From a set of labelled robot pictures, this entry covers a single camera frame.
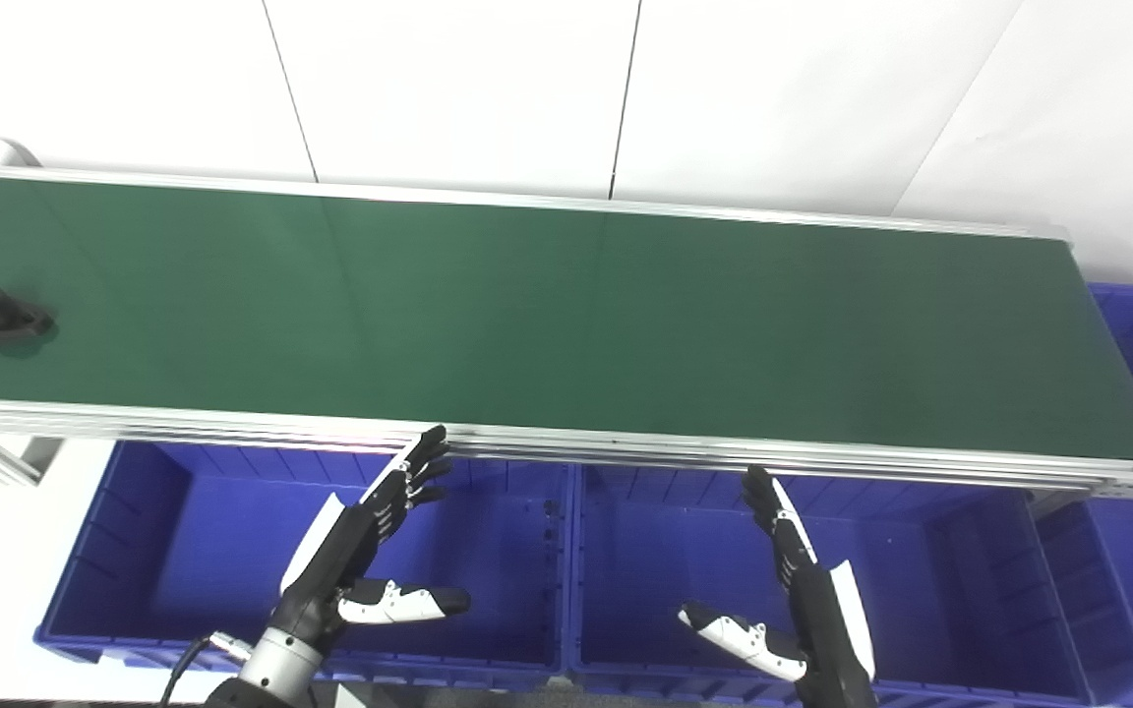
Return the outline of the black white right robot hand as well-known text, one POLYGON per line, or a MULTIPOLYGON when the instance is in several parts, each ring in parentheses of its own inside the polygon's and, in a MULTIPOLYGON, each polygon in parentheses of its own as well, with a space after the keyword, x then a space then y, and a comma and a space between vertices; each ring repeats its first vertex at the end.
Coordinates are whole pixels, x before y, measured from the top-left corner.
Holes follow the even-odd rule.
POLYGON ((773 472, 747 468, 743 500, 770 541, 795 631, 684 602, 679 622, 770 677, 791 682, 806 707, 876 707, 876 663, 862 596, 847 560, 826 568, 773 472))

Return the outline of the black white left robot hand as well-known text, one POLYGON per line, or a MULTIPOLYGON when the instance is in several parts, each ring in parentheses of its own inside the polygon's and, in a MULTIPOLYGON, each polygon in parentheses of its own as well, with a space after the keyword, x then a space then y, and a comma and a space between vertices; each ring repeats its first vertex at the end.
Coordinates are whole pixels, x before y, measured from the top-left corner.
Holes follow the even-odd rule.
POLYGON ((467 613, 472 600, 463 588, 366 577, 382 543, 397 534, 408 512, 444 497, 444 489, 431 481, 449 469, 448 430, 436 425, 414 436, 361 500, 350 505, 327 501, 318 517, 327 532, 286 577, 269 628, 327 654, 350 624, 402 624, 467 613))

